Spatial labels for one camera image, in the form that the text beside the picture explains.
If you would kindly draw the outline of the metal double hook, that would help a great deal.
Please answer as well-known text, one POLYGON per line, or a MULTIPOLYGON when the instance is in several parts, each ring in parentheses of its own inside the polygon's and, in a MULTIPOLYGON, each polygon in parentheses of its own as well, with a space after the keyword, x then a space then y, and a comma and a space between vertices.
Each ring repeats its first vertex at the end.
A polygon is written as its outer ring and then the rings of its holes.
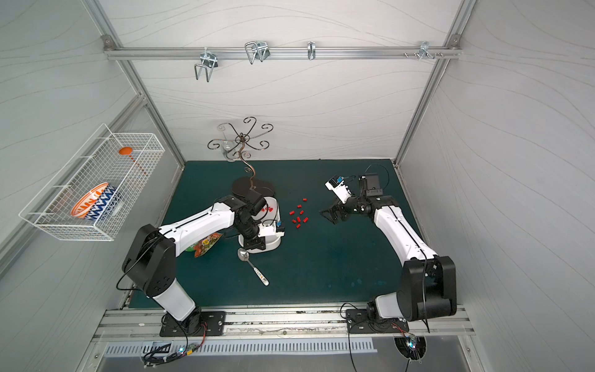
POLYGON ((202 75, 210 82, 213 71, 218 67, 218 57, 205 48, 204 53, 199 57, 199 62, 194 66, 195 79, 198 81, 202 75))

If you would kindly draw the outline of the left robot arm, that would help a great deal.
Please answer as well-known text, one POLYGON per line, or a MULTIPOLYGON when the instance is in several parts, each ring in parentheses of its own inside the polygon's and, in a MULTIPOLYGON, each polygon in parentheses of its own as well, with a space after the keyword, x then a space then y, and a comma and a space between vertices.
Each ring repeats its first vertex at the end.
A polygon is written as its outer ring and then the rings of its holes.
POLYGON ((176 277, 177 258, 192 244, 221 230, 234 228, 245 243, 264 245, 254 217, 267 207, 260 193, 226 195, 212 206, 169 225, 139 228, 122 264, 122 272, 145 296, 178 322, 191 318, 197 306, 176 277))

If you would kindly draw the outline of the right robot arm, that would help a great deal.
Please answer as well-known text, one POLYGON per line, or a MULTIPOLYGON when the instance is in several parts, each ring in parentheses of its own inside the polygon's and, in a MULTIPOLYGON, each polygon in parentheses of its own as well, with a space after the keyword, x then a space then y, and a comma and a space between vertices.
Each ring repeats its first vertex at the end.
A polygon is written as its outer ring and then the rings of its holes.
POLYGON ((456 265, 438 255, 415 232, 395 198, 385 195, 378 175, 358 178, 354 195, 344 177, 330 178, 325 187, 335 195, 331 207, 320 214, 333 224, 351 215, 365 215, 385 235, 401 262, 398 289, 377 296, 367 305, 372 319, 406 322, 453 316, 457 311, 456 265))

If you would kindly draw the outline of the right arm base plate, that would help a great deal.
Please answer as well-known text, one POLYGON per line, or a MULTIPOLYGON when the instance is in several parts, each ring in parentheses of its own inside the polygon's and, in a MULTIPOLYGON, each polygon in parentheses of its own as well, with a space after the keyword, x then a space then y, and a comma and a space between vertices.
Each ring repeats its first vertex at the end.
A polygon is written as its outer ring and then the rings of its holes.
POLYGON ((407 322, 400 319, 371 319, 364 310, 347 309, 342 317, 346 321, 349 334, 409 333, 407 322))

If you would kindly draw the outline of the glass cup on stand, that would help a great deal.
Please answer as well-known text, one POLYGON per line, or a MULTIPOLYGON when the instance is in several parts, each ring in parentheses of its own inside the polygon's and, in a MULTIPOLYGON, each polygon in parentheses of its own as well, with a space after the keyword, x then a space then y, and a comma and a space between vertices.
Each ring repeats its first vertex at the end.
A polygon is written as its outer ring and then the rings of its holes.
POLYGON ((235 161, 235 158, 233 155, 235 147, 236 147, 236 143, 232 140, 224 140, 222 142, 223 155, 226 158, 226 160, 229 162, 235 161))

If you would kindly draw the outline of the orange small spoon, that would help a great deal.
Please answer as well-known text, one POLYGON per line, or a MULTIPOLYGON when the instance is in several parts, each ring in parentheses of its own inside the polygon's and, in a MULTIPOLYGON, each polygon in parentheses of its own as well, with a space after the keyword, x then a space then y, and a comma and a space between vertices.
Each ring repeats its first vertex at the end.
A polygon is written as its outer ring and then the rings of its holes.
POLYGON ((139 165, 139 164, 136 162, 136 159, 133 157, 133 148, 132 148, 132 147, 121 147, 121 148, 119 149, 119 154, 120 154, 120 155, 122 155, 122 156, 128 157, 128 158, 129 158, 129 159, 130 159, 130 160, 133 162, 133 164, 134 164, 134 165, 135 165, 137 168, 139 168, 139 169, 140 169, 141 173, 142 173, 144 176, 147 176, 147 172, 145 171, 145 169, 144 169, 144 168, 143 168, 141 165, 139 165))

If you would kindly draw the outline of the black metal cup stand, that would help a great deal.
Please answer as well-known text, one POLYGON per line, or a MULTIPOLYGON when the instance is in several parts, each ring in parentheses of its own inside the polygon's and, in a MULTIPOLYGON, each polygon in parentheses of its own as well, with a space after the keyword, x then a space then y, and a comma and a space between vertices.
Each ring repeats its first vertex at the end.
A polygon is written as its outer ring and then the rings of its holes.
POLYGON ((236 143, 233 153, 235 161, 233 162, 240 161, 245 167, 245 172, 249 175, 237 178, 232 183, 231 189, 234 195, 245 197, 250 189, 254 189, 264 197, 274 197, 276 189, 273 184, 269 181, 259 179, 254 166, 249 162, 252 155, 251 151, 265 151, 270 147, 270 143, 266 139, 262 139, 262 136, 272 132, 274 130, 274 125, 271 123, 264 123, 260 126, 260 133, 253 134, 253 131, 257 128, 257 118, 248 116, 243 120, 243 123, 249 125, 249 129, 246 130, 246 132, 238 131, 230 122, 219 124, 217 126, 218 131, 225 134, 227 129, 231 129, 233 137, 227 138, 226 136, 223 136, 223 138, 211 139, 207 144, 207 148, 209 150, 220 150, 222 152, 222 142, 224 140, 232 140, 236 143))

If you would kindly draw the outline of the aluminium rail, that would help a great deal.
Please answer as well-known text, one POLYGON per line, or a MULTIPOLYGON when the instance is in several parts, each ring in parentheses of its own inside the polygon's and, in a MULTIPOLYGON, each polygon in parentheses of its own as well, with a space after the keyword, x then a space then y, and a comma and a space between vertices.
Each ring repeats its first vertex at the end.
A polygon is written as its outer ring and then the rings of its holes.
MULTIPOLYGON (((366 318, 366 305, 341 303, 297 305, 237 305, 205 307, 201 317, 208 336, 215 339, 289 339, 344 337, 347 313, 366 318)), ((124 309, 105 312, 93 335, 96 342, 162 339, 164 313, 159 309, 124 309)))
MULTIPOLYGON (((307 46, 270 46, 269 60, 308 60, 307 46)), ((404 53, 414 53, 419 46, 316 46, 315 60, 397 60, 405 58, 404 53)), ((219 61, 248 60, 244 47, 207 47, 219 61)), ((105 51, 109 60, 195 60, 205 48, 131 47, 105 51)), ((442 59, 459 57, 463 50, 431 46, 433 53, 443 53, 442 59)))

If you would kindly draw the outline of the orange blue patterned bowl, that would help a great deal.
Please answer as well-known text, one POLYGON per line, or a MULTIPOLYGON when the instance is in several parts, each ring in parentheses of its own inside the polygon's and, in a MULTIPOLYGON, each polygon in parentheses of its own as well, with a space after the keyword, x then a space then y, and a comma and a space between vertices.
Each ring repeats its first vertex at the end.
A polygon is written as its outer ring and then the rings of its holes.
POLYGON ((107 218, 119 208, 120 193, 117 187, 105 182, 95 186, 71 209, 71 216, 89 221, 107 218))

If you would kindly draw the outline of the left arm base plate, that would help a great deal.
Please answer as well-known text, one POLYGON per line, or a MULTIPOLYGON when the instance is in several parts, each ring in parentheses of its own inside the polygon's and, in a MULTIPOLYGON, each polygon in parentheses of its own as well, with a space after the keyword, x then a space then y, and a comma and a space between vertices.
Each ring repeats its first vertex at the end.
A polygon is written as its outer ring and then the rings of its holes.
POLYGON ((161 337, 221 336, 227 313, 224 311, 204 312, 196 309, 183 321, 176 320, 168 312, 161 319, 161 337))

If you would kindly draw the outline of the white storage box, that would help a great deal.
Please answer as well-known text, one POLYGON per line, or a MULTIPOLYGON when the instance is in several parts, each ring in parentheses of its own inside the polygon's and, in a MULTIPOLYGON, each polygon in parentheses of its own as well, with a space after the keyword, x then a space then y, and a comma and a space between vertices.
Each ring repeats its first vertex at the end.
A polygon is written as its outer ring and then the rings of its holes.
POLYGON ((265 196, 265 204, 260 212, 252 215, 258 228, 264 228, 264 248, 249 248, 243 236, 238 237, 240 246, 246 249, 250 254, 267 253, 277 249, 280 246, 281 239, 284 236, 284 225, 280 218, 279 204, 276 198, 265 196))

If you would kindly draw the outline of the aluminium front rail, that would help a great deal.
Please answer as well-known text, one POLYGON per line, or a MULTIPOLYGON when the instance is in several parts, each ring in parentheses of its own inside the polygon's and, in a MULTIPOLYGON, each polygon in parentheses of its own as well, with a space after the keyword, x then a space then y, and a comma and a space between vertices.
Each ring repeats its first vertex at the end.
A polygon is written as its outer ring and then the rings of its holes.
MULTIPOLYGON (((366 318, 366 305, 341 303, 297 305, 237 305, 205 307, 201 317, 208 336, 215 339, 289 339, 344 337, 347 313, 366 318)), ((93 335, 96 342, 162 339, 164 313, 159 309, 124 309, 105 312, 93 335)))

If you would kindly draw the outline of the green snack packet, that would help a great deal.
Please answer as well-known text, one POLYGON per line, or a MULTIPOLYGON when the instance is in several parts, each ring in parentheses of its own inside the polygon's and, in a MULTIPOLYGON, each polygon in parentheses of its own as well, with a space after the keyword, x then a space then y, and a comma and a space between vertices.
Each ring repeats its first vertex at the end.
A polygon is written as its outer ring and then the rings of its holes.
POLYGON ((195 258, 204 256, 213 246, 217 244, 217 242, 221 239, 223 235, 218 232, 214 232, 210 234, 206 238, 197 241, 196 243, 192 243, 185 251, 192 252, 195 258))

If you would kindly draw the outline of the aluminium top rail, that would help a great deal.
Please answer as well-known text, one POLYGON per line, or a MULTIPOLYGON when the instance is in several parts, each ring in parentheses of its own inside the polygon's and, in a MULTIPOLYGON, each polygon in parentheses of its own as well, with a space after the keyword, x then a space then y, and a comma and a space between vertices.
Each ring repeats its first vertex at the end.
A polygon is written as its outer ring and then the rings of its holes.
MULTIPOLYGON (((308 60, 307 46, 270 46, 269 60, 308 60)), ((419 46, 316 46, 315 60, 397 60, 405 58, 404 53, 414 53, 419 46)), ((207 47, 219 61, 248 60, 244 47, 207 47)), ((205 48, 131 47, 105 51, 109 60, 195 60, 205 48)), ((459 57, 463 50, 431 46, 433 53, 443 53, 442 59, 459 57)))

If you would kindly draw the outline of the metal hook right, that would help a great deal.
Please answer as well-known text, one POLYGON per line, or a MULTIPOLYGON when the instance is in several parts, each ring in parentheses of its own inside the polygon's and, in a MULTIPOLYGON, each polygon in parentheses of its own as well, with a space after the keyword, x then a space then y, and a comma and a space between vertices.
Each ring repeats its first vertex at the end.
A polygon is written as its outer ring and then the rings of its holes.
POLYGON ((442 59, 444 57, 443 53, 433 53, 431 51, 431 46, 429 42, 425 41, 422 42, 418 48, 418 50, 414 53, 404 53, 405 58, 416 58, 417 60, 435 60, 435 59, 442 59))

